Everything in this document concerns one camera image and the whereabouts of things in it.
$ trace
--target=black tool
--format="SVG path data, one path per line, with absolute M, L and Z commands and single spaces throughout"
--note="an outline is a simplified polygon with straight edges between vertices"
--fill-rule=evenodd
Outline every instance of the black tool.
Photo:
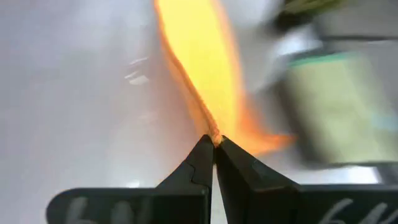
M 398 223 L 398 187 L 299 185 L 224 137 L 203 136 L 153 189 L 73 189 L 47 207 L 49 224 L 209 224 L 213 162 L 228 224 Z

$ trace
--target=blurry object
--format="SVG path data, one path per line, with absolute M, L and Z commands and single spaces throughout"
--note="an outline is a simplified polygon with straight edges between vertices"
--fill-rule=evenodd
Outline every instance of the blurry object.
M 297 55 L 322 49 L 323 42 L 315 39 L 317 36 L 312 26 L 302 26 L 294 32 L 289 32 L 276 45 L 276 55 Z
M 322 27 L 318 31 L 322 39 L 397 40 L 397 12 L 398 1 L 352 1 L 320 15 L 317 22 Z
M 398 117 L 363 59 L 333 54 L 295 61 L 285 87 L 307 140 L 322 161 L 398 160 Z
M 284 33 L 291 28 L 304 25 L 345 0 L 285 0 L 282 12 L 274 21 L 275 28 Z
M 241 68 L 226 16 L 214 0 L 157 0 L 162 45 L 199 134 L 214 145 L 222 134 L 248 152 L 290 141 L 263 133 L 244 95 Z

